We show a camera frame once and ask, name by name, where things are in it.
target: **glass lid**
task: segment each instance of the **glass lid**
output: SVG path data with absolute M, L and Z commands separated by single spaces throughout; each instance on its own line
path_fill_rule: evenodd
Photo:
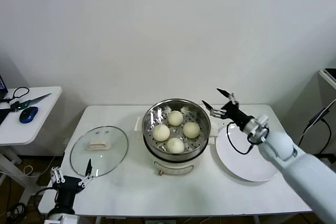
M 119 128 L 102 126 L 87 132 L 75 143 L 70 154 L 72 169 L 85 176 L 91 160 L 94 177 L 103 176 L 118 167 L 128 150 L 128 138 Z

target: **steamed bun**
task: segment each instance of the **steamed bun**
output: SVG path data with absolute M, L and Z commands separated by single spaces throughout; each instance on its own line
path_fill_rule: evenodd
M 155 126 L 154 132 L 153 132 L 153 137 L 155 140 L 159 142 L 166 141 L 169 135 L 170 135 L 170 130 L 166 125 L 159 124 Z
M 168 122 L 172 126 L 179 126 L 183 122 L 183 114 L 177 110 L 170 112 L 168 115 Z
M 178 154 L 184 152 L 184 143 L 179 138 L 171 138 L 167 142 L 167 151 L 170 153 Z
M 197 123 L 188 122 L 183 127 L 183 134 L 189 138 L 196 138 L 200 134 L 200 127 Z

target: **wire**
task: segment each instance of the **wire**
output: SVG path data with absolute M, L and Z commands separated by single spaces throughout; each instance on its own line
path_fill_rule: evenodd
M 8 212 L 8 209 L 9 209 L 9 201 L 11 199 L 11 193 L 12 193 L 12 179 L 9 178 L 9 190 L 8 190 L 8 198 L 7 198 L 7 207 L 6 207 L 6 210 Z
M 305 132 L 308 129 L 308 127 L 309 127 L 309 124 L 307 124 L 306 128 L 304 128 L 303 134 L 301 135 L 300 142 L 299 142 L 298 146 L 300 146 L 300 144 L 302 143 L 303 137 L 305 136 Z
M 21 221 L 26 216 L 26 206 L 23 203 L 16 203 L 9 210 L 10 215 L 7 217 L 8 224 L 17 224 L 21 223 Z
M 210 220 L 212 217 L 206 218 L 205 220 L 202 220 L 199 224 L 202 224 L 204 222 L 206 222 L 207 220 Z
M 186 219 L 182 224 L 186 224 L 188 221 L 190 221 L 193 217 L 190 217 L 189 219 Z
M 36 196 L 39 195 L 40 193 L 42 193 L 43 191 L 46 191 L 46 190 L 56 190 L 55 188 L 53 187 L 46 187 L 46 188 L 43 188 L 39 191 L 37 191 L 37 193 L 35 193 L 35 195 L 33 196 L 33 203 L 34 203 L 34 206 L 35 206 L 35 209 L 36 211 L 38 212 L 39 215 L 43 215 L 40 210 L 38 210 L 38 203 L 36 203 Z
M 242 155 L 247 155 L 253 148 L 253 144 L 250 145 L 250 147 L 248 148 L 248 150 L 246 152 L 241 152 L 240 150 L 238 150 L 232 143 L 231 139 L 230 139 L 230 135 L 229 135 L 229 126 L 231 124 L 234 124 L 234 122 L 230 122 L 227 126 L 226 126 L 226 135 L 227 135 L 227 139 L 229 140 L 230 142 L 230 145 L 233 147 L 233 149 L 235 149 L 236 152 L 238 152 L 239 154 L 242 154 Z
M 325 146 L 323 147 L 323 149 L 319 152 L 319 154 L 321 154 L 324 150 L 325 150 L 325 148 L 327 148 L 327 146 L 328 146 L 328 144 L 330 143 L 330 139 L 331 139 L 331 128 L 330 128 L 330 125 L 327 123 L 327 121 L 325 120 L 325 119 L 321 119 L 321 121 L 323 122 L 323 123 L 325 123 L 325 125 L 328 127 L 328 130 L 329 130 L 329 137 L 328 137 L 328 141 L 327 141 L 327 143 L 325 144 Z
M 39 176 L 41 176 L 42 174 L 44 174 L 46 171 L 48 171 L 48 169 L 49 169 L 49 167 L 51 166 L 51 164 L 52 164 L 52 162 L 54 161 L 54 159 L 55 159 L 55 157 L 52 158 L 52 160 L 50 161 L 48 167 L 47 167 L 41 174 L 38 174 L 38 175 L 29 176 L 29 174 L 31 174 L 31 173 L 33 172 L 33 170 L 34 170 L 33 167 L 32 167 L 31 165 L 26 165 L 26 166 L 23 168 L 23 173 L 24 173 L 24 174 L 22 174 L 22 175 L 13 175 L 13 174 L 10 174 L 10 173 L 4 173 L 4 172 L 2 172 L 2 171 L 0 171 L 0 173 L 5 174 L 5 175 L 8 175 L 8 176 L 12 176 L 12 177 L 24 177 L 24 176 L 26 176 L 26 177 L 29 177 L 29 178 L 36 178 L 36 177 L 39 177 Z M 25 170 L 26 170 L 27 167 L 29 167 L 29 168 L 31 169 L 29 173 L 25 173 Z
M 310 221 L 305 217 L 303 216 L 303 214 L 299 214 L 308 224 L 311 224 Z
M 320 120 L 321 115 L 323 115 L 324 112 L 325 112 L 327 109 L 329 109 L 335 102 L 336 102 L 336 99 L 334 99 L 331 103 L 329 103 L 329 105 L 328 105 L 324 110 L 321 111 L 321 113 L 320 113 L 319 116 L 315 119 L 315 121 L 314 121 L 308 128 L 306 128 L 306 129 L 304 130 L 303 134 L 301 135 L 301 138 L 307 133 L 307 131 L 309 131 L 309 129 L 310 129 L 310 128 L 311 128 L 311 127 L 318 121 L 318 120 Z

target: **white table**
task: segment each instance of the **white table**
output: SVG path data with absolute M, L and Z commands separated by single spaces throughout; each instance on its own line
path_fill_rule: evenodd
M 31 143 L 40 131 L 62 93 L 61 87 L 41 87 L 29 89 L 30 92 L 20 98 L 20 102 L 32 100 L 48 93 L 51 93 L 51 95 L 32 105 L 38 107 L 38 112 L 30 123 L 20 123 L 19 116 L 21 111 L 11 112 L 8 114 L 2 124 L 0 124 L 0 146 L 25 145 Z M 11 98 L 14 91 L 15 89 L 9 89 L 6 98 Z M 5 108 L 9 108 L 9 104 L 4 102 L 0 103 L 0 109 Z M 29 178 L 24 176 L 24 174 L 15 166 L 15 164 L 19 163 L 21 163 L 20 158 L 17 157 L 17 155 L 9 147 L 0 147 L 0 170 L 7 174 L 11 174 L 9 176 L 25 188 L 20 200 L 20 202 L 25 203 L 28 201 L 29 196 L 39 189 L 35 183 L 38 177 Z
M 265 183 L 244 181 L 219 160 L 213 140 L 191 173 L 159 176 L 152 167 L 142 134 L 134 131 L 138 116 L 150 106 L 89 106 L 65 150 L 64 175 L 79 177 L 70 166 L 70 152 L 79 137 L 92 128 L 113 125 L 129 138 L 129 150 L 117 169 L 95 178 L 74 202 L 83 216 L 232 216 L 295 213 L 311 209 L 287 185 L 281 174 Z M 268 105 L 242 105 L 247 114 L 269 116 L 272 130 L 283 128 Z M 211 118 L 212 122 L 223 123 Z M 55 192 L 46 191 L 39 205 L 47 213 L 55 206 Z

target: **blue mouse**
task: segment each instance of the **blue mouse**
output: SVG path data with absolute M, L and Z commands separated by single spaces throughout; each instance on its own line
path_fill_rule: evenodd
M 34 119 L 37 111 L 38 111 L 38 107 L 34 107 L 34 106 L 31 106 L 31 107 L 28 107 L 22 110 L 20 114 L 20 122 L 30 123 Z

